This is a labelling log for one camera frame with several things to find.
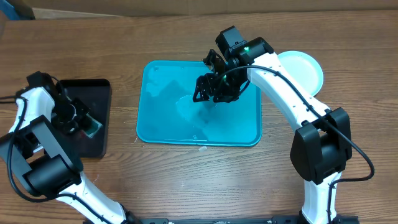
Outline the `light blue plate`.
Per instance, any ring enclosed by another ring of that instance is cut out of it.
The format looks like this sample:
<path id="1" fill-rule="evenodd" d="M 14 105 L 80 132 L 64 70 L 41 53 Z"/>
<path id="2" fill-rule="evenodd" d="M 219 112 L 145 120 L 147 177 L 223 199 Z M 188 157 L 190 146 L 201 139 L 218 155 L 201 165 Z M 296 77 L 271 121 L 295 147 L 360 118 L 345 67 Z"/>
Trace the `light blue plate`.
<path id="1" fill-rule="evenodd" d="M 324 81 L 320 64 L 305 52 L 290 50 L 278 55 L 288 73 L 312 96 L 321 90 Z"/>

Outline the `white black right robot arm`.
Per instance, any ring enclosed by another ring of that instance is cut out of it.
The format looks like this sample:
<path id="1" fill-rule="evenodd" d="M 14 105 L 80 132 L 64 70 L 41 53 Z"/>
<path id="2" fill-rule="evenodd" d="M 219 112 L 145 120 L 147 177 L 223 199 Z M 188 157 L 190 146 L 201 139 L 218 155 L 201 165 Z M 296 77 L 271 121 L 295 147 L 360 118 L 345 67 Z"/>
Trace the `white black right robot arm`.
<path id="1" fill-rule="evenodd" d="M 262 38 L 216 40 L 220 52 L 203 59 L 211 72 L 197 78 L 194 102 L 236 101 L 249 84 L 256 85 L 289 122 L 294 140 L 290 160 L 304 179 L 304 205 L 298 223 L 343 223 L 335 209 L 336 185 L 352 157 L 351 128 L 345 110 L 331 110 L 307 93 Z"/>

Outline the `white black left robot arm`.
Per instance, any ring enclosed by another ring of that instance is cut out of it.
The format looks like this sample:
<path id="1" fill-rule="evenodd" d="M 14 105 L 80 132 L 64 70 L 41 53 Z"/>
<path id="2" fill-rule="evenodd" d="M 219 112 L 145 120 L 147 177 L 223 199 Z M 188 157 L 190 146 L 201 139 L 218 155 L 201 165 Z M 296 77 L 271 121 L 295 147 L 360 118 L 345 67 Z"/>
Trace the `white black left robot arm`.
<path id="1" fill-rule="evenodd" d="M 111 85 L 106 79 L 59 80 L 35 72 L 12 100 L 17 114 L 1 138 L 1 159 L 16 194 L 34 203 L 58 200 L 92 223 L 134 223 L 83 171 L 82 157 L 106 152 Z"/>

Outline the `green and yellow sponge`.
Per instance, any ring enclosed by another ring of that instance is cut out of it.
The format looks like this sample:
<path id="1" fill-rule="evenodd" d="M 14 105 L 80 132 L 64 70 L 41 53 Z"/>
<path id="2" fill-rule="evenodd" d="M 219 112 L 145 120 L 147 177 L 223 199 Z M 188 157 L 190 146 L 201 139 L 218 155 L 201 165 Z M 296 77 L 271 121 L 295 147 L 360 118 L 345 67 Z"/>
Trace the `green and yellow sponge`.
<path id="1" fill-rule="evenodd" d="M 83 130 L 87 137 L 93 138 L 102 126 L 103 125 L 99 121 L 88 114 L 85 118 Z"/>

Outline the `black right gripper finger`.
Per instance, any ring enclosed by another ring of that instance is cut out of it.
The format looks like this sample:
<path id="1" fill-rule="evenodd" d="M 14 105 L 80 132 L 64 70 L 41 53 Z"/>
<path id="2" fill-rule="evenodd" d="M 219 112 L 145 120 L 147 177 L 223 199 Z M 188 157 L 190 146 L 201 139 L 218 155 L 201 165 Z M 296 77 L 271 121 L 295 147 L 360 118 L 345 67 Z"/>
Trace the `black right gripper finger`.
<path id="1" fill-rule="evenodd" d="M 211 85 L 207 77 L 198 77 L 195 91 L 193 94 L 193 102 L 209 101 L 211 95 Z"/>
<path id="2" fill-rule="evenodd" d="M 226 63 L 222 56 L 218 54 L 214 49 L 210 49 L 208 55 L 203 59 L 203 63 L 206 66 L 210 66 L 213 73 L 224 73 Z"/>

